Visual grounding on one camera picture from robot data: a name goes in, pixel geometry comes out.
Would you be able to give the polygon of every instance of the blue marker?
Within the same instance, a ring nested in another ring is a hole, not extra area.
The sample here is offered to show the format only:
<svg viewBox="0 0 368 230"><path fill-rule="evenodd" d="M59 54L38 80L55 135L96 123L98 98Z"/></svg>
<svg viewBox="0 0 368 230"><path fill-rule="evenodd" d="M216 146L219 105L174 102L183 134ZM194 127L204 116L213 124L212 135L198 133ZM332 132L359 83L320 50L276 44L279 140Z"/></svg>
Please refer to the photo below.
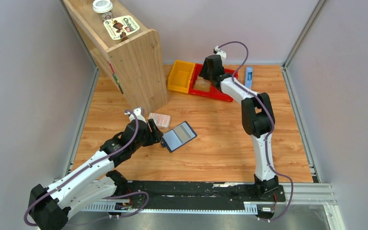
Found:
<svg viewBox="0 0 368 230"><path fill-rule="evenodd" d="M252 74L253 74L253 67L251 66L246 67L245 86L249 89L252 87Z"/></svg>

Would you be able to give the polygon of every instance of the gray wall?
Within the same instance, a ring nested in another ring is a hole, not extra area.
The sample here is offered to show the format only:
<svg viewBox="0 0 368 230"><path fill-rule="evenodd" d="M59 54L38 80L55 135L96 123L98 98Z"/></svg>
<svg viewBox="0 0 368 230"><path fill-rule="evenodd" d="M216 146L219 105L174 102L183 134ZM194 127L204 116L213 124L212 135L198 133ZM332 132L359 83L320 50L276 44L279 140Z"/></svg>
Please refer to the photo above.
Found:
<svg viewBox="0 0 368 230"><path fill-rule="evenodd" d="M0 0L0 230L63 176L95 67L58 0Z"/></svg>
<svg viewBox="0 0 368 230"><path fill-rule="evenodd" d="M368 229L368 1L329 0L289 73L322 181Z"/></svg>
<svg viewBox="0 0 368 230"><path fill-rule="evenodd" d="M283 63L318 0L120 0L160 33L165 62L203 62L215 46L238 40L251 63ZM245 58L240 45L224 48L226 63Z"/></svg>

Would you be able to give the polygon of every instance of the white cup lid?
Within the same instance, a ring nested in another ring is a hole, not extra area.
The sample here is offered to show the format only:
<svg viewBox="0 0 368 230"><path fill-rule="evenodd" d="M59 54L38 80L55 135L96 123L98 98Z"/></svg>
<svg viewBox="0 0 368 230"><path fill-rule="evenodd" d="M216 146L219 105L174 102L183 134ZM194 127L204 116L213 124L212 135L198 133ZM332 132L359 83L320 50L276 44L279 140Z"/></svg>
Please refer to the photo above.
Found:
<svg viewBox="0 0 368 230"><path fill-rule="evenodd" d="M97 13L106 13L112 9L113 5L110 0L95 0L92 8Z"/></svg>

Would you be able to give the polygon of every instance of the wooden box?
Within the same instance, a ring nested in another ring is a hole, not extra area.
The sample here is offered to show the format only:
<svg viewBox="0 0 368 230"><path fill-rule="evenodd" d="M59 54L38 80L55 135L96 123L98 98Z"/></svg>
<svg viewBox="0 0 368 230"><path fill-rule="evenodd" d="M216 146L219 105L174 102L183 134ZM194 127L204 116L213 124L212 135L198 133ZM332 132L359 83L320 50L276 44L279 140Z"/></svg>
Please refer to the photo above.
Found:
<svg viewBox="0 0 368 230"><path fill-rule="evenodd" d="M109 63L112 64L131 106L129 109L141 106L148 114L166 105L167 88L158 32L148 29L121 3L111 0L114 17L130 15L140 26L139 31L127 39L113 40L100 14L93 11L93 0L63 1L96 64L117 85Z"/></svg>

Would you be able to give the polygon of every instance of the red tray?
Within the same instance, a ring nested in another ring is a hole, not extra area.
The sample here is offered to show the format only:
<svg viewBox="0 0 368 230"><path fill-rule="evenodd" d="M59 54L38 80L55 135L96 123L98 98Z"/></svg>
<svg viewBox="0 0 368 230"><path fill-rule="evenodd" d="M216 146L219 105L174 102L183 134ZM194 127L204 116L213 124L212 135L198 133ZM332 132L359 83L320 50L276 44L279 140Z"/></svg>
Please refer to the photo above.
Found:
<svg viewBox="0 0 368 230"><path fill-rule="evenodd" d="M212 85L211 85L211 88L209 89L209 92L193 89L194 84L196 83L197 76L201 73L201 69L202 69L201 64L195 64L195 68L194 68L194 71L193 71L193 75L191 77L190 88L188 89L188 93L189 94L200 95L200 96L204 96L204 97L209 97L209 98L217 99L217 100L221 100L221 101L232 102L233 99L230 96L220 92L218 89L214 88ZM231 69L225 69L225 73L233 74L233 72L235 72L235 71L231 70Z"/></svg>

